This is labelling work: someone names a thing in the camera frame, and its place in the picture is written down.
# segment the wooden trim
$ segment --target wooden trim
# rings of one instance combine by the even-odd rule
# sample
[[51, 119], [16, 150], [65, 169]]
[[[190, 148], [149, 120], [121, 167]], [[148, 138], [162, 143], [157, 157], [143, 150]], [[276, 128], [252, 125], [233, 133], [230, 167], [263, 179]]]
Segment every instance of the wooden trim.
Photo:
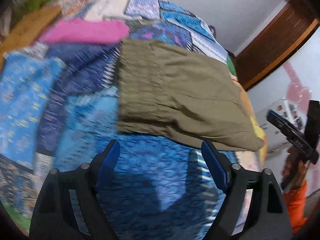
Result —
[[260, 39], [260, 37], [262, 35], [265, 34], [265, 32], [279, 19], [279, 17], [288, 9], [289, 7], [289, 3], [287, 3], [280, 12], [278, 12], [278, 14], [272, 19], [271, 22], [268, 23], [268, 25], [266, 27], [264, 27], [264, 29], [248, 44], [248, 46], [246, 46], [243, 51], [241, 51], [239, 53], [239, 55], [237, 57], [239, 57], [242, 53], [245, 53], [246, 50], [250, 49], [250, 47], [254, 46], [254, 42], [258, 39]]
[[267, 66], [258, 75], [252, 78], [249, 82], [243, 85], [243, 88], [247, 90], [250, 86], [255, 84], [261, 78], [266, 76], [270, 71], [276, 68], [291, 52], [293, 52], [301, 42], [312, 32], [312, 30], [317, 26], [319, 21], [314, 19], [310, 26], [305, 30], [305, 32], [292, 44], [284, 53], [282, 53], [276, 60], [274, 60], [269, 66]]

